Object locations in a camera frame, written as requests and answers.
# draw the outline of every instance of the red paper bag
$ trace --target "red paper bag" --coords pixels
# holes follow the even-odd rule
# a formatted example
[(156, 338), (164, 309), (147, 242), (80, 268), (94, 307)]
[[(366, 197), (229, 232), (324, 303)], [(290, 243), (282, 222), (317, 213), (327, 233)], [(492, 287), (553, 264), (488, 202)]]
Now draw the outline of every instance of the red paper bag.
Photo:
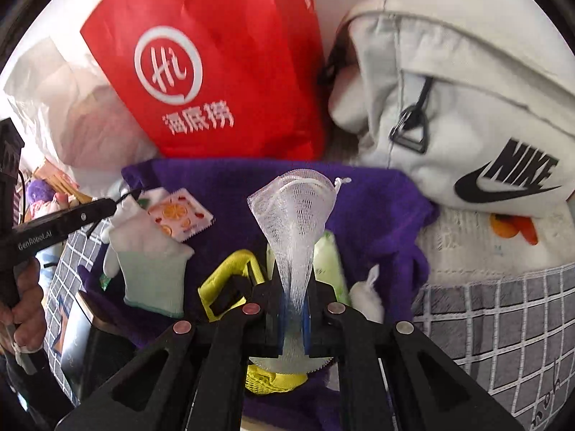
[(312, 0), (102, 0), (81, 33), (167, 157), (323, 151)]

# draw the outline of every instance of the human hand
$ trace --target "human hand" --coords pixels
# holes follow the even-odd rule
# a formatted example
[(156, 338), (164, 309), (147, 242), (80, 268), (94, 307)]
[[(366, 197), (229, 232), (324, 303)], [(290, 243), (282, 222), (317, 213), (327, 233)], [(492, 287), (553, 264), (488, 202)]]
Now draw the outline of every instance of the human hand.
[(10, 336), (6, 330), (9, 324), (20, 324), (14, 334), (14, 340), (29, 351), (36, 351), (42, 346), (46, 334), (46, 319), (42, 308), (44, 292), (38, 285), (40, 263), (32, 259), (17, 280), (20, 302), (13, 309), (0, 302), (0, 345), (4, 350), (14, 354)]

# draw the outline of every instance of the metal bolt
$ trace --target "metal bolt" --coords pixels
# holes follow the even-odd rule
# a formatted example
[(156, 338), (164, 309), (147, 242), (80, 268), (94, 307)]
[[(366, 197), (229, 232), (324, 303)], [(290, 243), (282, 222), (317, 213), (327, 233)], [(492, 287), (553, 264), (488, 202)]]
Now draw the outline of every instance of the metal bolt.
[(331, 314), (341, 314), (346, 310), (346, 305), (339, 302), (333, 302), (327, 305), (327, 310)]
[(174, 324), (174, 332), (177, 334), (187, 334), (189, 331), (192, 330), (192, 324), (188, 321), (178, 321)]
[(396, 326), (396, 329), (397, 329), (397, 331), (398, 331), (400, 334), (403, 334), (403, 335), (413, 334), (413, 331), (414, 331), (413, 324), (411, 324), (411, 323), (408, 322), (408, 321), (400, 321), (400, 322), (398, 322), (398, 323), (397, 323), (397, 326)]
[(260, 312), (261, 308), (257, 303), (246, 303), (241, 310), (244, 314), (254, 315)]

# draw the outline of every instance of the purple ball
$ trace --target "purple ball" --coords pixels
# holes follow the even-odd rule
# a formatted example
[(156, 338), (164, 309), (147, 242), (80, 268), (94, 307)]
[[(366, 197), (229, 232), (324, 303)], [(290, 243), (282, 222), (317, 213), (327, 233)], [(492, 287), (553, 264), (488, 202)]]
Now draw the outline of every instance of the purple ball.
[(44, 180), (34, 180), (26, 187), (27, 205), (36, 201), (49, 202), (54, 198), (56, 191)]

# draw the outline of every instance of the white mesh pouch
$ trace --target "white mesh pouch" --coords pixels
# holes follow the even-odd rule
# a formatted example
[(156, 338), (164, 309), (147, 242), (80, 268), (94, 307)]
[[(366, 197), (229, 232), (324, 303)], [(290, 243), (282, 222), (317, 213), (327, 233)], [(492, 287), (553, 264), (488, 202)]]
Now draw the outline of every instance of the white mesh pouch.
[(337, 179), (333, 185), (315, 170), (294, 170), (248, 198), (249, 208), (275, 253), (287, 305), (283, 355), (251, 358), (265, 370), (302, 374), (330, 361), (304, 354), (302, 319), (313, 247), (324, 233), (342, 182)]

